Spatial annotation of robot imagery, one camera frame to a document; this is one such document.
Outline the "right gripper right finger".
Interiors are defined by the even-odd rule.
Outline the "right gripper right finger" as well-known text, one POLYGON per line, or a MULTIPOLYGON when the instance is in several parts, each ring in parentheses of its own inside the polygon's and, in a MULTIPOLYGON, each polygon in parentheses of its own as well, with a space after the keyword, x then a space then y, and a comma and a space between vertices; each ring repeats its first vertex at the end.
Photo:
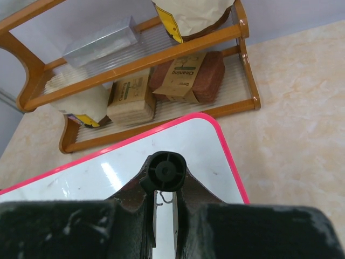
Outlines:
POLYGON ((173 182, 177 258, 344 258, 316 208, 227 204, 188 172, 173 182))

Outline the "pink framed whiteboard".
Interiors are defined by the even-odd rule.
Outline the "pink framed whiteboard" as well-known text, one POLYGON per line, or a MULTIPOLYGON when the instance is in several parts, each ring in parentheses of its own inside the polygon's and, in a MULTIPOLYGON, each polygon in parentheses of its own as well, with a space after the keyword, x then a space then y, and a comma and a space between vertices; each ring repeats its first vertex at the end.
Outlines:
MULTIPOLYGON (((138 161, 159 151, 182 155, 187 162, 187 172, 223 202, 248 203, 246 191, 223 132, 219 124, 207 115, 184 116, 78 160, 112 155, 119 161, 138 161)), ((174 228, 176 192, 156 190, 154 193, 156 246, 151 258, 177 258, 177 235, 174 228)))

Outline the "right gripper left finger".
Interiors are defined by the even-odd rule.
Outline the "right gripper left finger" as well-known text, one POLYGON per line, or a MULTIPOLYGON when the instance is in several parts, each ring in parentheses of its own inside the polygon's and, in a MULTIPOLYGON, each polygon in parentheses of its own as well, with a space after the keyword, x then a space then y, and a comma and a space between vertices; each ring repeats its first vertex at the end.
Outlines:
POLYGON ((151 258, 155 168, 100 155, 1 191, 1 258, 151 258))

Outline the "white marker pen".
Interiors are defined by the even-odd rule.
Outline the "white marker pen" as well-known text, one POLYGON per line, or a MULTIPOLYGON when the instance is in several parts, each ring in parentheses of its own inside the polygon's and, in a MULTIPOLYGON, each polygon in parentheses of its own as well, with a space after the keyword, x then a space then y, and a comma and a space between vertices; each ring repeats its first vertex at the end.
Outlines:
POLYGON ((176 192, 184 184, 187 162, 179 153, 159 151, 148 157, 143 172, 140 185, 146 194, 176 192))

